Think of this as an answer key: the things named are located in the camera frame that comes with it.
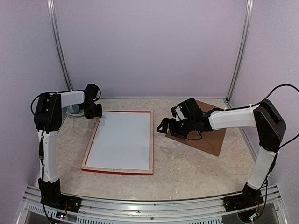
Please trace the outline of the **brown cardboard backing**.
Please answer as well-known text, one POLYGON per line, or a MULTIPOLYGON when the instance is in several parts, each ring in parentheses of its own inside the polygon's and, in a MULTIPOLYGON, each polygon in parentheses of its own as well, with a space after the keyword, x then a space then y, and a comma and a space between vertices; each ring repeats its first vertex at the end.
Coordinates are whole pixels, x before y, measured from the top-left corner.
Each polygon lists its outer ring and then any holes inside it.
MULTIPOLYGON (((213 105, 203 103, 193 98, 187 99, 182 103, 179 103, 177 106, 181 107, 181 111, 185 119, 192 119, 192 120, 204 118, 204 115, 208 111, 213 110, 215 108, 213 105)), ((206 128, 207 125, 204 128, 203 132, 201 133, 203 136, 202 139, 195 139, 199 137, 196 131, 189 133, 188 135, 189 139, 181 139, 181 138, 171 136, 171 133, 169 131, 168 133, 165 134, 166 137, 172 140, 194 147, 196 149, 202 150, 212 155, 219 156, 224 141, 226 129, 221 129, 217 131, 207 131, 206 128)))

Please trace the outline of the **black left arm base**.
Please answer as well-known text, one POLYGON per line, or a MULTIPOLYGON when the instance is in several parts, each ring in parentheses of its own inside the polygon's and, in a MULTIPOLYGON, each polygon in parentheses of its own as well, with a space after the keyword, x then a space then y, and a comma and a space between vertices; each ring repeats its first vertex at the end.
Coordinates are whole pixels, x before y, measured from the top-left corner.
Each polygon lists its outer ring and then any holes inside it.
POLYGON ((58 199, 42 196, 41 204, 67 212, 78 213, 82 199, 75 196, 61 195, 58 199))

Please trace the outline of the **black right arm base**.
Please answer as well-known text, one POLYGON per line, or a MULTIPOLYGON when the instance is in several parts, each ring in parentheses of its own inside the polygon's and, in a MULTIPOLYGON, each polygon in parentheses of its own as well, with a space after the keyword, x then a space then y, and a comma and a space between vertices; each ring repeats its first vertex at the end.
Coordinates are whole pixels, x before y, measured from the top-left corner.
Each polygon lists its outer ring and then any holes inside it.
POLYGON ((248 186, 248 183, 244 185, 241 194, 224 197, 223 201, 226 212, 242 210, 264 203, 261 191, 248 186))

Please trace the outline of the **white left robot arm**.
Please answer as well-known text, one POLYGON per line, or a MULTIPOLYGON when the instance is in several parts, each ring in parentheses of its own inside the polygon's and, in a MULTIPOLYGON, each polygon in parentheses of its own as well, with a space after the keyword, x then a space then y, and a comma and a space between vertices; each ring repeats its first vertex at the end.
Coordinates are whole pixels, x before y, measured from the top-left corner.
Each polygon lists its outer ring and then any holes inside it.
POLYGON ((56 142, 63 124, 63 109, 78 105, 87 119, 100 118, 102 105, 96 103, 100 97, 100 88, 95 84, 88 84, 84 90, 44 92, 33 99, 32 102, 37 101, 36 109, 31 112, 39 139, 38 186, 42 204, 57 208, 65 204, 56 165, 56 142))

